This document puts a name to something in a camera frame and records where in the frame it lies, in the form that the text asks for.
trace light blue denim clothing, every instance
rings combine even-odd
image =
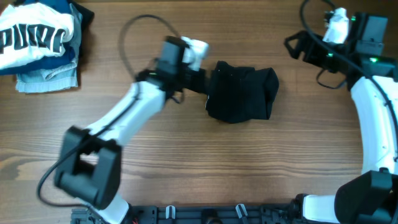
[[[65,90],[77,87],[77,63],[81,44],[81,20],[83,16],[70,4],[75,18],[75,28],[70,46],[75,51],[75,58],[68,64],[55,69],[40,69],[28,73],[17,74],[16,90],[21,93],[45,93],[48,91]]]

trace stack of folded clothes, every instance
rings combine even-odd
[[[0,15],[0,75],[43,93],[78,86],[81,35],[94,13],[72,0],[24,0]]]

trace white t-shirt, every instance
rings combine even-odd
[[[73,20],[42,3],[9,5],[0,16],[0,69],[62,56],[62,43],[73,37]]]

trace wood surface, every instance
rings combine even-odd
[[[334,194],[362,167],[359,122],[349,92],[317,85],[319,71],[289,57],[286,37],[302,30],[301,1],[85,1],[96,13],[84,34],[80,87],[25,95],[12,76],[0,77],[0,223],[68,223],[69,208],[49,208],[35,196],[42,174],[58,158],[64,132],[96,121],[125,94],[131,78],[117,51],[122,25],[155,14],[182,34],[208,42],[203,68],[272,67],[280,89],[271,119],[226,124],[209,117],[205,95],[169,102],[125,147],[120,192],[133,205],[232,205],[288,202],[299,193]],[[390,16],[384,55],[398,57],[396,1],[337,1],[338,6]],[[308,23],[324,34],[323,11],[312,1]],[[126,52],[139,71],[157,56],[166,28],[150,19],[129,31]],[[325,74],[336,85],[342,75]],[[71,199],[51,180],[44,195]]]

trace black lettering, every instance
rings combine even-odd
[[[20,50],[26,48],[28,46],[26,39],[26,24],[19,24],[19,30],[17,25],[14,25],[13,28],[14,28],[14,38],[15,38],[14,50]]]
[[[36,42],[36,35],[35,35],[35,28],[37,27],[36,25],[28,25],[27,26],[27,33],[29,35],[29,45],[30,46],[37,46]]]
[[[4,48],[12,45],[12,30],[6,29],[0,31],[0,54],[4,53]]]
[[[47,33],[46,33],[46,35],[44,37],[44,41],[43,41],[42,39],[43,39],[45,29],[47,29]],[[37,26],[37,30],[36,30],[37,43],[38,43],[39,47],[46,47],[50,50],[51,49],[51,38],[52,38],[52,35],[54,34],[54,32],[55,32],[54,27],[39,24]]]
[[[66,33],[66,31],[64,29],[59,29],[57,30],[57,33],[55,34],[54,37],[54,42],[53,42],[53,47],[52,47],[52,51],[55,53],[60,53],[61,52],[61,37],[62,34]]]

